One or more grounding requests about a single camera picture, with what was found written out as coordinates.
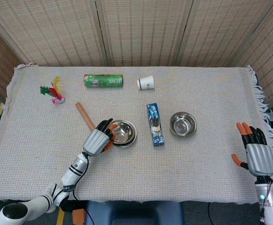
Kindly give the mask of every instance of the robotic hand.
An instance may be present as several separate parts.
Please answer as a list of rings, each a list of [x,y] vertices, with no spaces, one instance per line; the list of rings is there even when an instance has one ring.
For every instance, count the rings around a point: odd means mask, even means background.
[[[99,155],[104,148],[110,147],[114,137],[113,127],[107,129],[113,119],[104,120],[94,129],[83,144],[83,152],[77,156],[68,168],[61,181],[63,188],[57,184],[49,186],[45,193],[28,202],[13,203],[0,211],[0,225],[22,225],[25,221],[38,218],[44,213],[55,211],[56,206],[62,206],[76,188],[79,180],[86,173],[89,158]]]
[[[235,164],[249,170],[257,178],[255,188],[261,208],[261,225],[273,225],[273,155],[267,145],[265,135],[259,128],[249,127],[246,123],[236,124],[244,143],[247,162],[241,162],[235,154],[231,157]]]

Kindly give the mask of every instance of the paper cup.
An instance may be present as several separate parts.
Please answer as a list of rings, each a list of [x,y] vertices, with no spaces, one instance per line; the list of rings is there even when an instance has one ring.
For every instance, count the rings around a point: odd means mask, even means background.
[[[153,76],[147,76],[137,80],[139,90],[154,89]]]

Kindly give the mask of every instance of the metal bowl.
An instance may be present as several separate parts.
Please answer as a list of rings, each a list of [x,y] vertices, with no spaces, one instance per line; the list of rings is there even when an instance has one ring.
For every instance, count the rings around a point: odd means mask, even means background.
[[[195,133],[197,125],[194,117],[187,112],[175,113],[169,122],[170,130],[177,136],[191,136]]]
[[[127,146],[128,144],[132,144],[133,141],[136,139],[137,130],[135,126],[125,120],[115,120],[111,123],[116,124],[117,127],[113,129],[113,133],[115,133],[116,137],[114,139],[114,144],[116,146],[120,145]]]

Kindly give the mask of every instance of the green can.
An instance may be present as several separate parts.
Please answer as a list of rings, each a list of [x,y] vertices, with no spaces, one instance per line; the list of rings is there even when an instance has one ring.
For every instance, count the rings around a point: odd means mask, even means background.
[[[83,81],[88,88],[123,87],[123,78],[119,74],[85,74]]]

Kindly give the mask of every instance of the blue box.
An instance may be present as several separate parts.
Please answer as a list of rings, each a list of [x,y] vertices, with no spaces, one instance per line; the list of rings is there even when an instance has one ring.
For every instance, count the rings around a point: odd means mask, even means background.
[[[147,104],[147,112],[153,146],[163,145],[165,143],[165,139],[161,130],[159,109],[157,107],[157,104]]]

